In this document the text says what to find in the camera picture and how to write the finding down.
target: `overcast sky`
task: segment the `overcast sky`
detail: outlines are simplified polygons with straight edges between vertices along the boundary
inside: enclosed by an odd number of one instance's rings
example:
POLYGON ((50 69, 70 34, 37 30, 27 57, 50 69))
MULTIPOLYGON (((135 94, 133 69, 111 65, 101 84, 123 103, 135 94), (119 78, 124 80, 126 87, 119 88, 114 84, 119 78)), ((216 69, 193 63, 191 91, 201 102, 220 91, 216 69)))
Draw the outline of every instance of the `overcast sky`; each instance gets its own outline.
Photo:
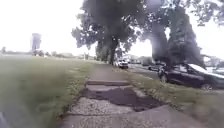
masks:
MULTIPOLYGON (((31 34, 37 32, 42 35, 41 47, 45 51, 75 55, 86 52, 86 48, 76 48, 71 36, 71 29, 78 25, 75 16, 81 5, 82 0, 0 0, 0 48, 29 51, 31 34)), ((203 53, 224 59, 224 29, 214 23, 197 27, 192 16, 191 22, 203 53)), ((90 50, 91 55, 95 54, 94 47, 90 50)), ((151 55, 150 41, 137 42, 130 53, 151 55)))

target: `street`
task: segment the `street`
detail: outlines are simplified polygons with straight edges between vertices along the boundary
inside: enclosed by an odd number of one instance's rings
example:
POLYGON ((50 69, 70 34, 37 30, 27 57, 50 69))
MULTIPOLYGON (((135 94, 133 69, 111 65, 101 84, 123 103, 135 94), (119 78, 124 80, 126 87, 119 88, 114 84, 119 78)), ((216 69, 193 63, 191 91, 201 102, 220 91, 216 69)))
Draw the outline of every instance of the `street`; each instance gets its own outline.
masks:
POLYGON ((129 71, 159 80, 157 72, 148 70, 148 67, 143 67, 140 64, 129 64, 129 71))

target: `dark car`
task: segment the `dark car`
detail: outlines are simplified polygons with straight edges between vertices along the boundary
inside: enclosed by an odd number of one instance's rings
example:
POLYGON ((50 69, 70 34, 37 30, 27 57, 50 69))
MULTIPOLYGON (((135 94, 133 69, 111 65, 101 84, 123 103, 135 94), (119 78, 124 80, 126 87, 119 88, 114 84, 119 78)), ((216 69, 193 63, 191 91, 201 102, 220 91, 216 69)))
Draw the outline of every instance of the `dark car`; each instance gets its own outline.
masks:
POLYGON ((147 63, 142 63, 142 66, 145 67, 145 66, 149 66, 149 64, 147 63))
POLYGON ((194 64, 179 64, 172 67, 164 66, 158 72, 162 82, 175 83, 202 89, 224 87, 224 76, 209 73, 194 64))
POLYGON ((215 74, 224 75, 224 62, 220 62, 212 71, 215 74))
POLYGON ((165 66, 165 64, 163 63, 150 64, 148 70, 158 72, 159 69, 162 68, 163 66, 165 66))

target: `car wheel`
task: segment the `car wheel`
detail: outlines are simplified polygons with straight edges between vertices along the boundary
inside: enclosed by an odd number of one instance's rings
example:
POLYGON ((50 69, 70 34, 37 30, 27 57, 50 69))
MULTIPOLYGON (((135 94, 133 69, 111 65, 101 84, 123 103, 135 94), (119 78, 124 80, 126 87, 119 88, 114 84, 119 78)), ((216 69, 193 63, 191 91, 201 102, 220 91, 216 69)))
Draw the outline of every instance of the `car wheel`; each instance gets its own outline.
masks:
POLYGON ((167 83, 167 77, 166 77, 166 75, 162 75, 161 76, 161 82, 167 83))
POLYGON ((203 89, 203 90, 212 90, 212 86, 210 84, 203 84, 201 86, 201 89, 203 89))

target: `grass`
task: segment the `grass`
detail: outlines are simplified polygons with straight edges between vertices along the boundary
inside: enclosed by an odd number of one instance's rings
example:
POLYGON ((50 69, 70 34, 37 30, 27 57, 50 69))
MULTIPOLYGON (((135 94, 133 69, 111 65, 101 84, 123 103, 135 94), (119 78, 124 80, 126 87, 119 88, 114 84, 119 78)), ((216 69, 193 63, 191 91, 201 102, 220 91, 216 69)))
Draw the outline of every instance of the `grass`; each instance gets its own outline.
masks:
POLYGON ((80 94, 92 62, 0 57, 0 111, 13 128, 54 128, 80 94))
POLYGON ((192 116, 209 128, 224 127, 224 92, 164 84, 145 76, 119 71, 133 86, 179 111, 192 116))

